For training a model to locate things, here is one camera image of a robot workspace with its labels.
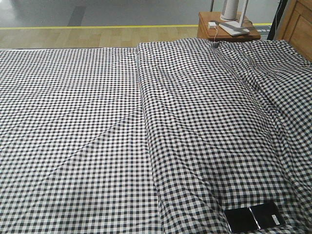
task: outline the bed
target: bed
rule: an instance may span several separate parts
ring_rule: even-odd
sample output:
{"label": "bed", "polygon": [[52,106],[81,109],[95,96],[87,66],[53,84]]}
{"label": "bed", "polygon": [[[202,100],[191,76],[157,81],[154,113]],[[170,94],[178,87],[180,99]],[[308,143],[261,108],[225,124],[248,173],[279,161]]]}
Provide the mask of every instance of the bed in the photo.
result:
{"label": "bed", "polygon": [[310,42],[280,37],[1,51],[0,232],[227,234],[274,201],[252,233],[311,233]]}

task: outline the wooden floor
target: wooden floor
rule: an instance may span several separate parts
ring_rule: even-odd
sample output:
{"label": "wooden floor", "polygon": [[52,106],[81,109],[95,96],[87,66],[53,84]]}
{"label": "wooden floor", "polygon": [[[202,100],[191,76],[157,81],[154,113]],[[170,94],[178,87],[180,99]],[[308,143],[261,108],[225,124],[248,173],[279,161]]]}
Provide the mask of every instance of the wooden floor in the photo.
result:
{"label": "wooden floor", "polygon": [[197,27],[0,29],[0,48],[135,47],[196,34]]}

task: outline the yellow line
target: yellow line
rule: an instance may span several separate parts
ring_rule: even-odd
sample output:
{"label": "yellow line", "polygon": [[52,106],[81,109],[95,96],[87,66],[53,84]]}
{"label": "yellow line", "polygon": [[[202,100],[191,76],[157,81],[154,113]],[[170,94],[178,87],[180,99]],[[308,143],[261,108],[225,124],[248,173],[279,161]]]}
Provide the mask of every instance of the yellow line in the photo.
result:
{"label": "yellow line", "polygon": [[173,28],[173,27],[198,27],[197,24],[176,24],[176,25],[123,25],[123,26],[52,26],[52,27],[10,27],[0,30],[11,29],[97,29],[97,28]]}
{"label": "yellow line", "polygon": [[269,25],[271,26],[271,23],[253,23],[254,26],[261,26],[261,25]]}

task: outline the black smartphone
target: black smartphone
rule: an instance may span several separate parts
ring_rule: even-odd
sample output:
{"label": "black smartphone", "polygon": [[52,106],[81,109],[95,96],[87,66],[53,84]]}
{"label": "black smartphone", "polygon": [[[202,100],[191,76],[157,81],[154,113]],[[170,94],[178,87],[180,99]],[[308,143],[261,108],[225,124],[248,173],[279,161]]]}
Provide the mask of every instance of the black smartphone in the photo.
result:
{"label": "black smartphone", "polygon": [[232,233],[271,228],[286,223],[273,201],[248,208],[225,210],[224,213]]}

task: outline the white lamp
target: white lamp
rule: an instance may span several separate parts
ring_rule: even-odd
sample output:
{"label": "white lamp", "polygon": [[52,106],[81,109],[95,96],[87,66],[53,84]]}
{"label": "white lamp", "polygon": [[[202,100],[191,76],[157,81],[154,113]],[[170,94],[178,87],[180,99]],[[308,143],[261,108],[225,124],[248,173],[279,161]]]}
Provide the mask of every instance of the white lamp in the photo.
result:
{"label": "white lamp", "polygon": [[237,15],[238,2],[239,0],[225,0],[223,11],[220,17],[222,20],[228,22],[221,23],[219,26],[232,36],[249,33],[249,30],[242,26],[246,14],[248,0],[245,0],[243,4],[242,14],[240,16],[239,22],[235,20]]}

